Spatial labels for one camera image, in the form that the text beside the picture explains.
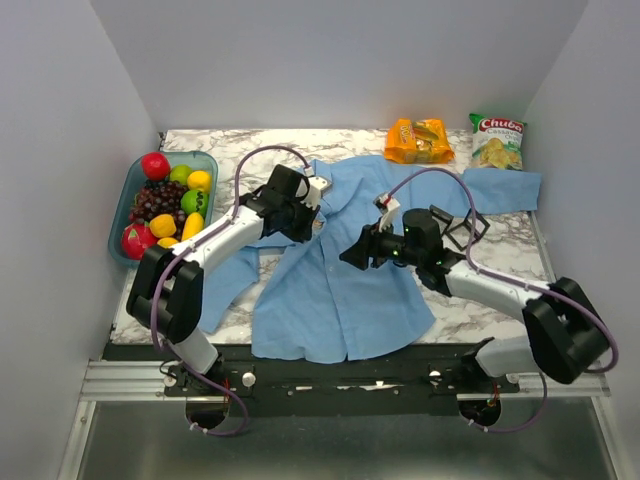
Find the light blue button shirt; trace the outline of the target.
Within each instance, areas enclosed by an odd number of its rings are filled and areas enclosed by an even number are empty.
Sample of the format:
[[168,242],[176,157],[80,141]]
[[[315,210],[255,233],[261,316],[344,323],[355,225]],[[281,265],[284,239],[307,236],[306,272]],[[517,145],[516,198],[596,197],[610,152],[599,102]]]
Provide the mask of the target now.
[[474,207],[481,214],[531,211],[542,176],[513,170],[468,168],[460,180],[392,164],[380,156],[335,163],[315,161],[329,179],[310,241],[294,243],[277,233],[247,246],[209,274],[199,326],[212,333],[231,303],[259,278],[259,253],[283,254],[253,309],[252,352],[257,357],[305,359],[323,364],[373,358],[418,340],[435,322],[406,268],[390,262],[361,271],[339,260],[366,224],[375,222],[373,200],[399,186],[403,210],[435,205],[455,217]]

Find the black brooch box yellow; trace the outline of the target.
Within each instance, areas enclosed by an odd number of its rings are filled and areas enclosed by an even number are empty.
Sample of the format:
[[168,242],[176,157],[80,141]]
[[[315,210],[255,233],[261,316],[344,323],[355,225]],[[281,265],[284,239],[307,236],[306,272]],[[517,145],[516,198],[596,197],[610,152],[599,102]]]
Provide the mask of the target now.
[[446,231],[452,224],[454,217],[435,205],[429,207],[432,217],[441,225],[441,230]]

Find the black brooch box red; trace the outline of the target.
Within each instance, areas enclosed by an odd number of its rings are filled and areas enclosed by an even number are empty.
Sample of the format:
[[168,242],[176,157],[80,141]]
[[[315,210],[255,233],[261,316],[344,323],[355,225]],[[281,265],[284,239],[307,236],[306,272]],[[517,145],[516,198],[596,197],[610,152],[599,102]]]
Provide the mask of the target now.
[[462,220],[447,228],[445,236],[457,250],[465,251],[480,242],[489,229],[490,223],[482,214],[469,210]]

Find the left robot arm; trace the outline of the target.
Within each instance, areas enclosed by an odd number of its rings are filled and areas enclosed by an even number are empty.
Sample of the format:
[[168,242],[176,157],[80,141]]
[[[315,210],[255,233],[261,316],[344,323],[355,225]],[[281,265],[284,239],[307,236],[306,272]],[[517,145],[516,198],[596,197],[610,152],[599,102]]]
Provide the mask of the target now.
[[302,243],[311,239],[320,200],[331,182],[311,167],[284,165],[266,184],[239,195],[218,221],[171,248],[146,250],[126,303],[127,313],[189,367],[187,382],[201,395],[222,381],[222,360],[198,327],[205,278],[242,248],[280,233]]

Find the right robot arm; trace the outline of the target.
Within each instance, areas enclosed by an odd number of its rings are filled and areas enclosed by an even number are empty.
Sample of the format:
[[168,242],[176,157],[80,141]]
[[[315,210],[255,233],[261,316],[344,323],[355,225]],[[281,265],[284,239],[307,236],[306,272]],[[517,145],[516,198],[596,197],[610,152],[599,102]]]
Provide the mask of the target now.
[[525,335],[506,340],[488,338],[468,350],[461,361],[460,379],[480,392],[507,374],[542,372],[570,384],[611,346],[584,291],[573,280],[526,284],[482,275],[466,258],[444,246],[432,210],[411,209],[402,216],[403,232],[378,225],[362,228],[356,242],[340,259],[360,270],[387,261],[411,266],[428,289],[488,306],[521,321]]

